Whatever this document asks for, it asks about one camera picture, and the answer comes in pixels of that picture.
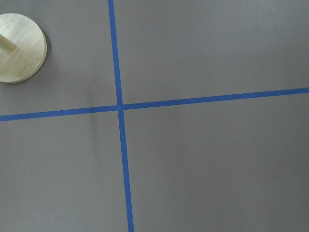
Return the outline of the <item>wooden cup tree stand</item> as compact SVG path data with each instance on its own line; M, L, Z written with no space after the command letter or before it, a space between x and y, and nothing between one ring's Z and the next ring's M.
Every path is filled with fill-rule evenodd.
M0 16L0 81L17 83L32 77L43 65L47 41L30 18L15 13Z

